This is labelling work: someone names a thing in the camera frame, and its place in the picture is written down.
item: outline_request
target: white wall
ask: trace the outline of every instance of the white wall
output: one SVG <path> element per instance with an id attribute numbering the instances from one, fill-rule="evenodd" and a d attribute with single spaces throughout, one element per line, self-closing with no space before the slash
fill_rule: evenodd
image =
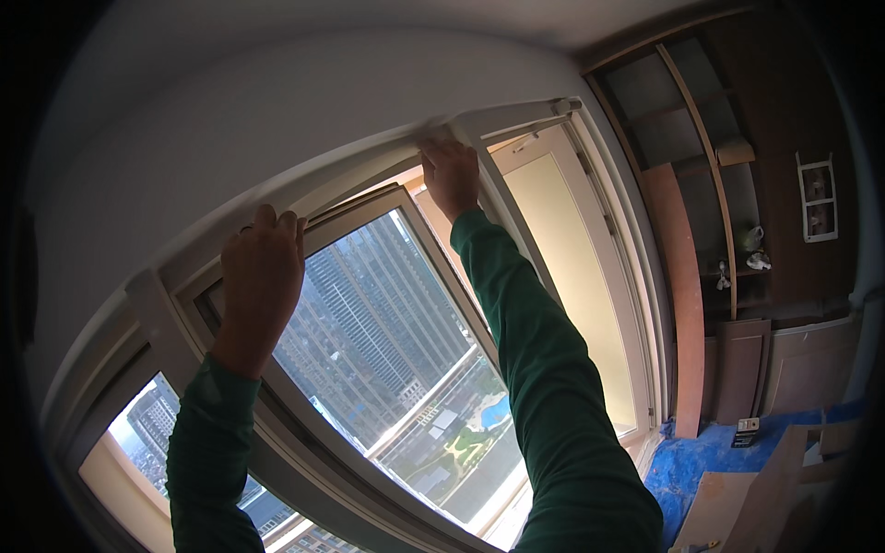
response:
<path id="1" fill-rule="evenodd" d="M 35 406 L 105 300 L 224 202 L 394 127 L 576 95 L 595 106 L 558 53 L 480 35 L 362 31 L 226 58 L 91 138 L 66 137 L 81 151 L 56 180 L 32 183 L 29 196 L 40 260 L 35 344 L 26 353 Z M 36 165 L 44 159 L 35 153 Z"/>

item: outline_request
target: green sleeve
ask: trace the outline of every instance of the green sleeve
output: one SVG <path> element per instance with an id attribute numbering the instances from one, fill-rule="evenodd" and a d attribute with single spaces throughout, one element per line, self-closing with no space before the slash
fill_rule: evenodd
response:
<path id="1" fill-rule="evenodd" d="M 249 515 L 236 506 L 246 485 L 260 385 L 207 355 L 181 399 L 166 461 L 178 553 L 265 550 Z"/>
<path id="2" fill-rule="evenodd" d="M 458 217 L 451 245 L 497 344 L 535 492 L 513 551 L 659 551 L 661 510 L 618 444 L 577 329 L 485 213 Z"/>

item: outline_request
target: blue tarp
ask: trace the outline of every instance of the blue tarp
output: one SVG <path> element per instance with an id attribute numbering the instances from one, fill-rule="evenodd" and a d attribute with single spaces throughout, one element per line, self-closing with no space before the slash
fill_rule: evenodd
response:
<path id="1" fill-rule="evenodd" d="M 863 410 L 863 400 L 836 405 L 827 411 L 827 423 L 856 419 Z M 821 420 L 822 410 L 763 417 L 753 445 L 735 449 L 735 426 L 709 425 L 695 440 L 686 440 L 673 438 L 672 421 L 662 425 L 666 439 L 655 450 L 645 487 L 664 512 L 664 551 L 673 546 L 704 471 L 759 472 L 787 426 L 817 425 Z"/>

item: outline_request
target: window glass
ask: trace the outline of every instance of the window glass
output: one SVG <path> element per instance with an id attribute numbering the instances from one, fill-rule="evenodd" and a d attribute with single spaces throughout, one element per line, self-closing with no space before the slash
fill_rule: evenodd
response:
<path id="1" fill-rule="evenodd" d="M 166 499 L 166 452 L 178 415 L 178 396 L 160 373 L 153 378 L 108 429 L 129 460 Z M 295 512 L 261 484 L 246 478 L 237 504 L 264 536 L 295 515 Z"/>
<path id="2" fill-rule="evenodd" d="M 274 357 L 354 448 L 473 531 L 525 467 L 504 384 L 412 237 L 394 210 L 311 255 Z"/>

